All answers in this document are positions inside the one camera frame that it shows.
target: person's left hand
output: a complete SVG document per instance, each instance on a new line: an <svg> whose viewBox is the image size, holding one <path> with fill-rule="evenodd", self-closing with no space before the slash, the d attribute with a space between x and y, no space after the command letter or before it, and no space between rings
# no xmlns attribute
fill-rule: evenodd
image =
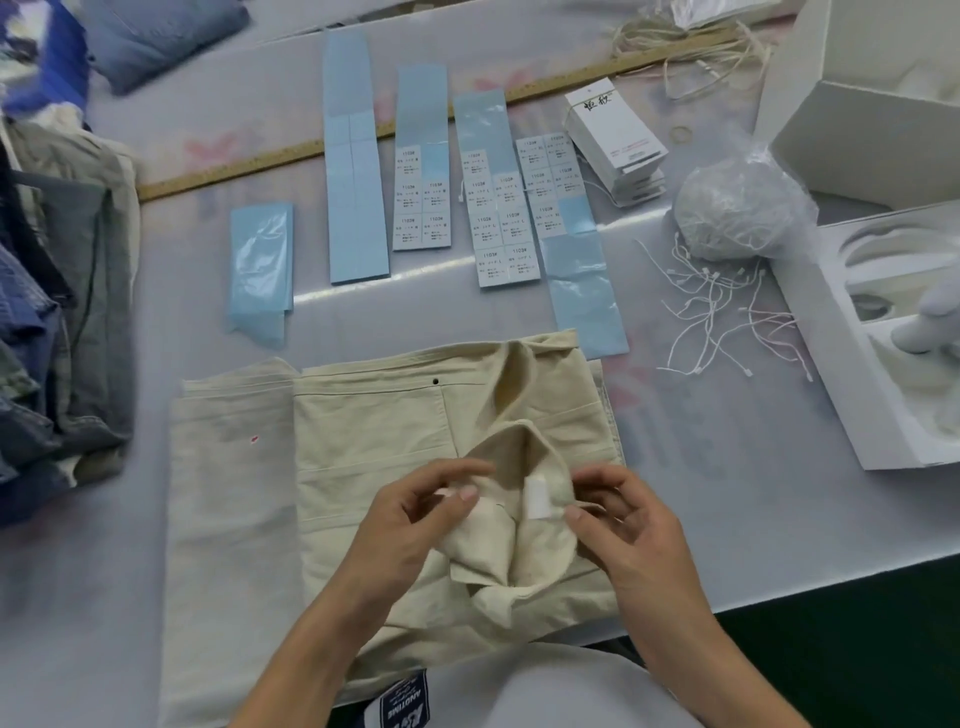
<svg viewBox="0 0 960 728"><path fill-rule="evenodd" d="M376 494L347 556L318 597L344 609L360 644L383 626L391 607L413 586L430 549L476 505L476 486L447 497L437 490L492 472L493 465L484 460L434 460Z"/></svg>

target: plastic table cover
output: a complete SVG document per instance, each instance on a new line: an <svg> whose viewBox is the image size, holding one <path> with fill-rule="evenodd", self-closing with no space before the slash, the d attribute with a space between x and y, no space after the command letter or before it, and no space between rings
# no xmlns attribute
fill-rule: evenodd
<svg viewBox="0 0 960 728"><path fill-rule="evenodd" d="M537 14L533 5L515 9L506 0L477 0L399 18L390 27L385 24L394 21L370 24L374 88L390 98L390 63L447 62L455 92L521 83L602 55L604 28L612 22L603 13L614 11L598 15L574 4ZM633 8L620 12L626 17ZM457 17L463 21L459 30ZM493 26L498 32L483 38ZM559 40L551 57L554 31ZM260 64L253 54L262 54ZM182 167L292 143L297 133L315 136L322 118L321 55L322 35L269 44L249 57L231 54L230 63L216 71L225 82L219 102L212 100L215 93L202 93L200 80L191 81L188 65L170 78L179 76L189 95L179 96L174 83L157 83L134 97L149 98L149 104L96 101L93 126L144 151L156 168L164 166L156 160L165 153ZM300 92L290 88L295 83ZM627 460L683 520L714 608L960 552L960 468L863 472L819 379L808 383L798 365L775 358L749 334L724 343L753 370L752 378L722 357L702 376L656 370L682 329L660 300L676 305L679 294L635 239L643 239L661 261L667 258L675 230L673 195L694 166L724 155L724 122L752 127L758 90L726 89L671 105L656 79L641 74L617 84L670 147L664 164L670 191L624 211L588 186L631 341L629 354L605 360L606 380ZM510 109L514 138L559 131L561 103L548 98ZM381 107L381 116L388 108ZM670 141L676 125L692 130L689 143ZM193 147L191 157L187 142L201 140L205 146ZM450 150L451 169L459 170L455 143ZM381 142L379 154L390 225L393 143ZM242 334L224 331L232 208L274 201L296 207L295 309L281 355L297 367L553 327L544 281L480 290L466 206L455 200L451 248L391 254L390 278L331 287L324 179L324 162L316 159L144 207L135 296L139 394L127 467L115 480L73 492L34 521L0 532L5 725L156 724L169 401L184 378L212 376L270 355ZM456 172L452 183L459 183ZM831 203L823 213L833 221L872 211ZM784 308L774 284L764 285L759 303ZM733 308L725 315L735 317ZM622 628L609 620L557 639L590 643L615 634Z"/></svg>

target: pile of clothes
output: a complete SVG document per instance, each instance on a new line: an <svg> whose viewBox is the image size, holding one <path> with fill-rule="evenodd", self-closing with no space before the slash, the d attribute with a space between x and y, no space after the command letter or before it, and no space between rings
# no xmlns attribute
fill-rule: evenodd
<svg viewBox="0 0 960 728"><path fill-rule="evenodd" d="M0 526L120 472L140 217L128 150L56 109L0 126Z"/></svg>

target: plastic bag of strings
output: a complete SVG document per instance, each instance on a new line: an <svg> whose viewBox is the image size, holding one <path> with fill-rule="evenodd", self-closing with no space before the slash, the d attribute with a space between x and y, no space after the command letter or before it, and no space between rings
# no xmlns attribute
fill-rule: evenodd
<svg viewBox="0 0 960 728"><path fill-rule="evenodd" d="M674 201L690 253L712 261L809 257L819 210L806 188L734 124L725 143L730 155L693 170Z"/></svg>

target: white shirt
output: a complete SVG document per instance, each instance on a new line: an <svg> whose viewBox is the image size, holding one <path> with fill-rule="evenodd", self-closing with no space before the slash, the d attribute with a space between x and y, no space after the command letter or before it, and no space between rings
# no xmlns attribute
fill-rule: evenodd
<svg viewBox="0 0 960 728"><path fill-rule="evenodd" d="M702 728L642 667L564 644L531 643L394 686L365 728Z"/></svg>

